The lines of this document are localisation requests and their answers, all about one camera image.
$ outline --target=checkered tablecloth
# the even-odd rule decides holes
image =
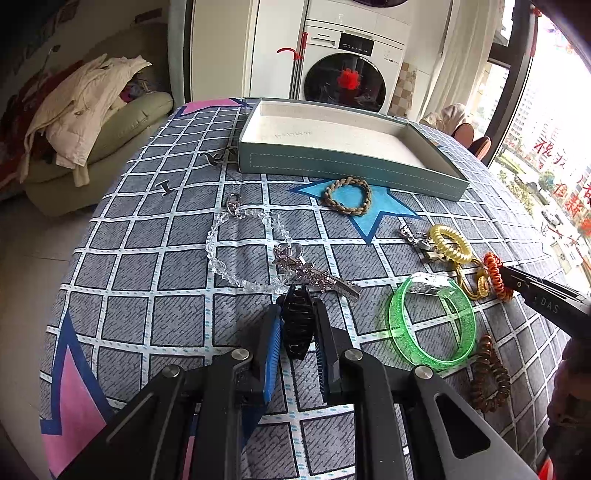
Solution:
[[[249,109],[241,107],[171,116],[126,163],[74,250],[57,296],[40,374],[42,418],[63,423],[73,415],[65,407],[56,413],[59,406],[53,397],[59,389],[52,389],[66,312],[89,371],[114,410],[121,409],[164,365],[176,363],[185,369],[207,365],[215,355],[241,344],[241,334],[259,321],[274,298],[231,288],[208,267],[206,235],[233,192],[240,194],[245,208],[279,212],[291,236],[304,245],[307,261],[363,287],[356,305],[334,292],[319,296],[331,323],[346,329],[356,347],[386,365],[411,368],[387,331],[385,308],[392,292],[416,271],[447,270],[454,275],[444,264],[424,266],[420,254],[400,238],[401,222],[407,221],[415,232],[427,231],[435,223],[452,226],[470,240],[481,258],[493,251],[507,265],[563,279],[558,262],[544,251],[521,204],[467,150],[441,132],[417,126],[470,180],[465,195],[456,203],[394,190],[394,196],[421,220],[385,216],[367,244],[346,218],[291,191],[318,179],[241,174],[232,157],[211,166],[200,156],[237,145],[248,114]],[[156,186],[163,180],[169,180],[174,190],[166,196]],[[220,228],[217,256],[239,277],[268,283],[276,273],[272,246],[277,241],[258,219],[229,221]],[[475,270],[466,272],[473,282]],[[484,418],[535,466],[543,449],[553,375],[566,338],[519,296],[500,303],[493,295],[473,305],[478,335],[493,336],[511,376],[509,403]],[[406,307],[423,348],[441,358],[451,355],[458,332],[441,304],[411,297]],[[464,398],[473,360],[441,373]],[[494,391],[491,381],[486,392]],[[46,431],[64,434],[61,427]],[[405,439],[404,453],[412,475]],[[294,362],[282,355],[267,414],[242,452],[242,474],[256,479],[353,478],[352,408],[323,404],[314,353]]]

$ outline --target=brown braided bracelet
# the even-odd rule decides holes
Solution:
[[[511,391],[509,374],[492,347],[492,338],[490,335],[482,336],[480,342],[478,342],[476,354],[478,356],[476,359],[476,372],[470,384],[472,407],[475,410],[480,410],[482,413],[495,411],[501,405],[504,405],[507,398],[509,398]],[[499,390],[493,398],[485,399],[482,393],[482,386],[488,372],[492,373]]]
[[[345,185],[357,185],[362,190],[365,190],[365,198],[361,206],[356,208],[346,207],[342,203],[333,200],[332,194],[334,191],[340,187],[344,187]],[[369,206],[371,205],[371,187],[365,180],[354,179],[353,177],[340,179],[328,186],[326,192],[324,193],[324,201],[328,206],[338,210],[344,215],[365,215],[369,210]]]

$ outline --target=red hook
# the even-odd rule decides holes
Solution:
[[[297,53],[293,48],[280,48],[279,50],[277,50],[277,53],[281,53],[282,51],[292,51],[294,53],[294,61],[302,59],[302,56],[299,53]]]

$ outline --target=blue star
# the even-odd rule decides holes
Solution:
[[[333,182],[334,180],[320,180],[300,187],[295,187],[290,191],[301,193],[315,199],[322,199],[326,188]],[[378,230],[379,223],[384,215],[420,218],[410,208],[394,197],[389,188],[372,185],[371,189],[372,200],[368,212],[361,216],[347,215],[366,243],[370,244],[371,240],[373,240],[375,232]],[[333,193],[334,200],[347,206],[361,205],[363,202],[363,196],[363,190],[351,185],[341,187]]]

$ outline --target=silver clasp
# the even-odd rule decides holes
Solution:
[[[237,193],[231,193],[226,200],[226,208],[230,215],[237,217],[237,212],[240,209],[240,195]]]

